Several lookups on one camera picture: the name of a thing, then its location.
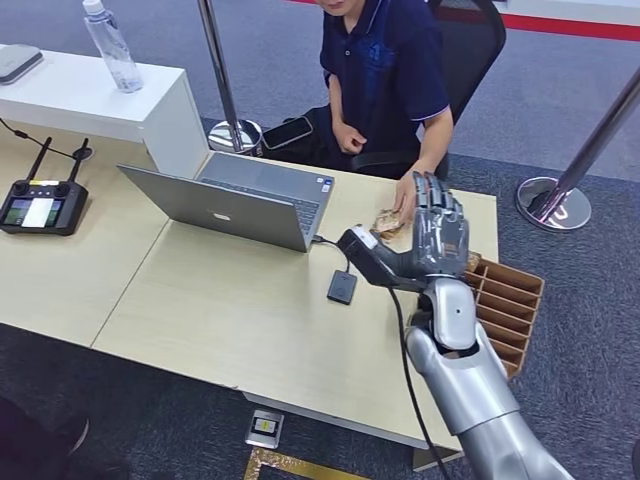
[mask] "robotic arm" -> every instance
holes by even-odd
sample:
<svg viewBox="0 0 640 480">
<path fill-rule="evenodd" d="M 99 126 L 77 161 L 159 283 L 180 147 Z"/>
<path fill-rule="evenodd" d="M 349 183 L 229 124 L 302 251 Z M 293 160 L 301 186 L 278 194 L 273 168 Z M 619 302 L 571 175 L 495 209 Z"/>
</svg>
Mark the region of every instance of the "robotic arm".
<svg viewBox="0 0 640 480">
<path fill-rule="evenodd" d="M 469 256 L 462 206 L 432 175 L 414 173 L 413 248 L 396 253 L 356 226 L 338 246 L 369 283 L 420 294 L 427 321 L 406 330 L 422 375 L 451 435 L 478 480 L 570 480 L 520 415 L 506 372 L 475 319 L 471 289 L 460 280 Z"/>
</svg>

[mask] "laptop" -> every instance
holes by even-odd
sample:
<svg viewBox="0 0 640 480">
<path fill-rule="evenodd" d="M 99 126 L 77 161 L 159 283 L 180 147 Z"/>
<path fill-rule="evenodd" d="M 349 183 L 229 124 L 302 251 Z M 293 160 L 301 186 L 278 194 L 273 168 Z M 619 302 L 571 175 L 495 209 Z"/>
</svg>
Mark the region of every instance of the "laptop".
<svg viewBox="0 0 640 480">
<path fill-rule="evenodd" d="M 196 180 L 118 168 L 177 222 L 306 252 L 333 177 L 214 153 Z"/>
</svg>

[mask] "laptop logo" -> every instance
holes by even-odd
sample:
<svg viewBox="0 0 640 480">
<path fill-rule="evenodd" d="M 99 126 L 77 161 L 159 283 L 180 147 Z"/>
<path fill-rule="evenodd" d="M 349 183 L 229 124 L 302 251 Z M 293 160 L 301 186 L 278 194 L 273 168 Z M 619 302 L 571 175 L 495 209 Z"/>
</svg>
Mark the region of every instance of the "laptop logo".
<svg viewBox="0 0 640 480">
<path fill-rule="evenodd" d="M 216 212 L 214 212 L 212 210 L 207 210 L 207 211 L 209 212 L 209 213 L 214 214 L 214 216 L 217 218 L 218 220 L 224 220 L 225 222 L 230 222 L 231 221 L 231 217 L 229 217 L 229 215 L 223 215 L 221 213 L 216 213 Z"/>
</svg>

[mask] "desk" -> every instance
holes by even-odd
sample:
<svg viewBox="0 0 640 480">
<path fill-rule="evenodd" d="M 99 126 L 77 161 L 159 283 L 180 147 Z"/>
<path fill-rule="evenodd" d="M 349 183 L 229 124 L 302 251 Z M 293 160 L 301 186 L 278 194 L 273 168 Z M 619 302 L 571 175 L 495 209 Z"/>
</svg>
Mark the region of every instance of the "desk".
<svg viewBox="0 0 640 480">
<path fill-rule="evenodd" d="M 53 148 L 72 152 L 83 136 L 14 124 Z M 23 179 L 39 147 L 0 127 L 0 196 Z M 0 232 L 2 307 L 0 321 L 72 343 L 90 346 L 142 263 L 167 218 L 115 165 L 152 168 L 143 145 L 91 138 L 95 155 L 77 181 L 89 191 L 78 231 L 71 237 Z M 53 152 L 38 179 L 66 179 L 72 162 Z"/>
<path fill-rule="evenodd" d="M 336 177 L 319 229 L 329 239 L 373 221 L 395 192 L 390 180 L 306 169 Z M 457 198 L 470 220 L 471 248 L 497 260 L 495 198 Z M 405 384 L 391 299 L 361 276 L 351 306 L 327 300 L 333 272 L 342 268 L 344 258 L 331 246 L 304 255 L 169 222 L 94 348 L 425 447 Z M 415 299 L 400 295 L 405 316 Z M 433 441 L 459 451 L 426 385 L 414 379 Z"/>
<path fill-rule="evenodd" d="M 186 178 L 193 178 L 209 155 L 181 68 L 138 64 L 144 88 L 125 94 L 101 58 L 42 54 L 42 63 L 0 87 L 0 117 L 142 143 L 158 171 Z"/>
</svg>

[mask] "silver pole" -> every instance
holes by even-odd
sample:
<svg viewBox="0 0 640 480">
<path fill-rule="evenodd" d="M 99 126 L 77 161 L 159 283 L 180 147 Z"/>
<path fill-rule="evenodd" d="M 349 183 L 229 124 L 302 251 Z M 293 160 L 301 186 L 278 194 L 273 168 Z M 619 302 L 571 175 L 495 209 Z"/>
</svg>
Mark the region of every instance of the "silver pole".
<svg viewBox="0 0 640 480">
<path fill-rule="evenodd" d="M 262 138 L 257 124 L 246 120 L 238 120 L 226 65 L 224 61 L 215 14 L 211 0 L 198 0 L 200 16 L 205 27 L 205 35 L 214 64 L 226 122 L 216 125 L 209 134 L 209 145 L 214 150 L 245 153 L 255 148 Z"/>
<path fill-rule="evenodd" d="M 638 104 L 640 68 L 559 180 L 527 180 L 518 189 L 516 206 L 528 220 L 548 230 L 574 230 L 586 224 L 591 217 L 591 205 L 576 187 Z"/>
</svg>

